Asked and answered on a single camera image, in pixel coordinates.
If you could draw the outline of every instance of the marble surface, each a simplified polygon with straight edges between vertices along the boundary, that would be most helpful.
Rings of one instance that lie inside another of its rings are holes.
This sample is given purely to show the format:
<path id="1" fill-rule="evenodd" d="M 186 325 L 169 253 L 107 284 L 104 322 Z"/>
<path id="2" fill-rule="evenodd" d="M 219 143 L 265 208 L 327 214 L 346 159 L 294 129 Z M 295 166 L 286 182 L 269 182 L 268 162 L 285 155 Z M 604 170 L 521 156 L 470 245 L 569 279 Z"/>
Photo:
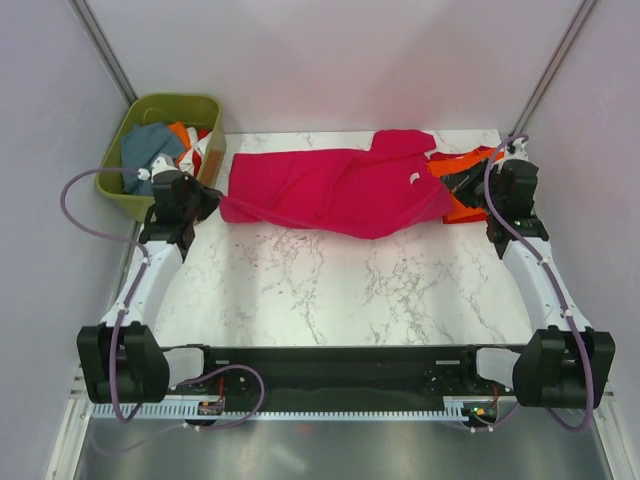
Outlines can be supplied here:
<path id="1" fill-rule="evenodd" d="M 438 131 L 438 150 L 499 143 L 495 130 Z M 217 188 L 236 152 L 369 148 L 372 132 L 229 135 Z M 366 241 L 218 212 L 174 278 L 156 323 L 160 345 L 526 343 L 531 327 L 485 224 L 417 225 Z"/>

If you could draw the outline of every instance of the green plastic basket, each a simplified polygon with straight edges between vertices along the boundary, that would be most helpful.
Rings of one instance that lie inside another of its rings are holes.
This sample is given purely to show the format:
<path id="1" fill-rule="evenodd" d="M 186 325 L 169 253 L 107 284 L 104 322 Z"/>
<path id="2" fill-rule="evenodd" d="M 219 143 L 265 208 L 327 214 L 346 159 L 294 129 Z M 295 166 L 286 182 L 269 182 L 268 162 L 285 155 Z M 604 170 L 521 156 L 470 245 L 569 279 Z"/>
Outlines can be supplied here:
<path id="1" fill-rule="evenodd" d="M 222 107 L 214 98 L 204 95 L 156 93 L 138 99 L 131 105 L 127 116 L 122 121 L 102 166 L 121 166 L 120 139 L 133 130 L 134 123 L 144 126 L 155 122 L 166 124 L 182 122 L 187 127 L 206 128 L 213 132 L 197 178 L 204 185 L 214 187 L 227 149 L 227 142 L 222 130 Z M 153 197 L 126 193 L 120 173 L 98 174 L 96 188 L 139 222 L 144 221 L 147 209 L 153 204 Z"/>

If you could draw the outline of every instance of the gray fabric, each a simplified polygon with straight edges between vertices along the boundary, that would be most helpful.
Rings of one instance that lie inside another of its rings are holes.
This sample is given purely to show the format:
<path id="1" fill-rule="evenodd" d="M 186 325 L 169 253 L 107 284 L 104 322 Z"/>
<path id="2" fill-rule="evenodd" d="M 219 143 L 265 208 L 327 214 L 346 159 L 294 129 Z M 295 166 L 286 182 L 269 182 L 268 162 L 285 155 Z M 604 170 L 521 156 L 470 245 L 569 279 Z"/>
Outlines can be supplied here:
<path id="1" fill-rule="evenodd" d="M 186 151 L 180 138 L 164 123 L 152 123 L 141 127 L 134 125 L 133 131 L 120 140 L 120 159 L 124 168 L 148 168 L 155 158 L 164 153 L 177 158 Z M 124 190 L 133 195 L 152 196 L 151 182 L 142 181 L 136 175 L 122 175 Z"/>

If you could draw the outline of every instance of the orange cloth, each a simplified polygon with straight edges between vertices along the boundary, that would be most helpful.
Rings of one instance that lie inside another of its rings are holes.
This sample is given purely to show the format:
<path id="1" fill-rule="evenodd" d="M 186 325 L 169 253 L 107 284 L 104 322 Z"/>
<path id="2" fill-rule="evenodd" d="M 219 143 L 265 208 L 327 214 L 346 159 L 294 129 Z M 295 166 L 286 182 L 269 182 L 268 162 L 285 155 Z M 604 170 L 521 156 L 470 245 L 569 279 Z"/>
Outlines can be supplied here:
<path id="1" fill-rule="evenodd" d="M 171 125 L 169 125 L 169 130 L 177 135 L 177 137 L 184 145 L 184 148 L 186 148 L 187 150 L 191 148 L 191 140 L 189 139 L 189 133 L 187 132 L 187 127 L 184 126 L 184 123 L 172 123 Z"/>
<path id="2" fill-rule="evenodd" d="M 471 168 L 485 158 L 488 158 L 491 153 L 493 153 L 493 148 L 478 147 L 472 152 L 459 157 L 427 162 L 427 170 L 429 170 L 432 175 L 440 178 L 443 175 L 458 173 L 466 170 L 467 168 Z M 504 154 L 500 153 L 497 160 L 500 160 L 502 157 L 504 157 Z M 454 197 L 453 194 L 450 195 L 453 200 L 453 211 L 442 217 L 442 221 L 444 223 L 470 223 L 487 219 L 487 214 L 481 208 L 465 207 Z"/>

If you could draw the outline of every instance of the white panel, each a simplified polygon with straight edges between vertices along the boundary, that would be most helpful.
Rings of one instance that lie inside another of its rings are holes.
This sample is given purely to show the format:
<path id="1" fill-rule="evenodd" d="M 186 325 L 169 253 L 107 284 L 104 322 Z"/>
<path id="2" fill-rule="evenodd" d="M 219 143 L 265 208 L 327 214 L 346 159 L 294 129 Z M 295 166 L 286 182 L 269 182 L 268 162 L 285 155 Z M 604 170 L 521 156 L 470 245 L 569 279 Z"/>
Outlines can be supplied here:
<path id="1" fill-rule="evenodd" d="M 230 132 L 495 128 L 578 0 L 89 0 L 138 95 L 204 92 Z"/>
<path id="2" fill-rule="evenodd" d="M 0 477 L 37 479 L 79 364 L 76 335 L 104 313 L 123 253 L 76 230 L 58 198 L 100 164 L 126 107 L 64 0 L 3 2 L 0 44 Z M 69 200 L 96 228 L 131 227 L 89 179 Z"/>
<path id="3" fill-rule="evenodd" d="M 617 344 L 613 386 L 640 449 L 640 3 L 600 2 L 533 118 L 538 211 L 558 268 Z"/>

